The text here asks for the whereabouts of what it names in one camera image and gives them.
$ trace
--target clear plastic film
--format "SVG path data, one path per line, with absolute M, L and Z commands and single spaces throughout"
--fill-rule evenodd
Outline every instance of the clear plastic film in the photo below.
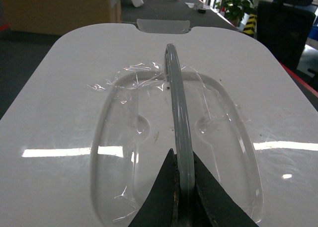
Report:
M 181 65 L 181 70 L 193 150 L 257 221 L 262 208 L 260 177 L 237 107 L 221 79 L 187 65 Z M 88 86 L 108 95 L 92 185 L 96 210 L 106 226 L 128 226 L 147 198 L 168 150 L 176 150 L 170 85 L 163 65 L 145 62 Z

